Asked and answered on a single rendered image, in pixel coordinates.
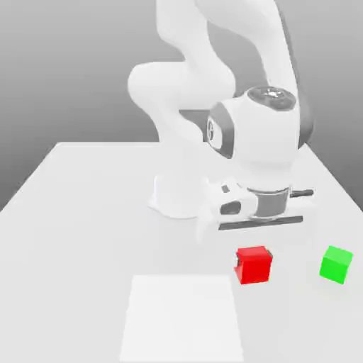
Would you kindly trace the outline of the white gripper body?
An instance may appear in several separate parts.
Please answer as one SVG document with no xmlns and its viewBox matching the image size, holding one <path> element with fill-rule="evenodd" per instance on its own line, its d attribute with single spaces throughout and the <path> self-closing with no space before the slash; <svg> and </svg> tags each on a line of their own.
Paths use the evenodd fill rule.
<svg viewBox="0 0 363 363">
<path fill-rule="evenodd" d="M 249 218 L 243 214 L 204 213 L 197 220 L 197 243 L 261 243 L 285 240 L 305 233 L 302 215 L 277 218 Z"/>
</svg>

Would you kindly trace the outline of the small red cube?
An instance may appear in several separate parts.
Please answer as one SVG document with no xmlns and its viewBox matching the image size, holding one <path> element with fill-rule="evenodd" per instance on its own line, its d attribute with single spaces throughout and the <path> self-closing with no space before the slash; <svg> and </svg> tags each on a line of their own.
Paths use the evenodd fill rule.
<svg viewBox="0 0 363 363">
<path fill-rule="evenodd" d="M 234 267 L 241 284 L 262 283 L 269 280 L 272 265 L 265 246 L 241 248 L 241 265 Z"/>
</svg>

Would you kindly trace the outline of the small green cube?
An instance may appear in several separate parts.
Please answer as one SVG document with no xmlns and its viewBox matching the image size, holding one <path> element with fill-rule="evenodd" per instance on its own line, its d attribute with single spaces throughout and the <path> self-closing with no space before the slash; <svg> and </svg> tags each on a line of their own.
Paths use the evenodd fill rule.
<svg viewBox="0 0 363 363">
<path fill-rule="evenodd" d="M 319 275 L 344 284 L 352 258 L 353 254 L 350 251 L 330 245 L 323 255 Z"/>
</svg>

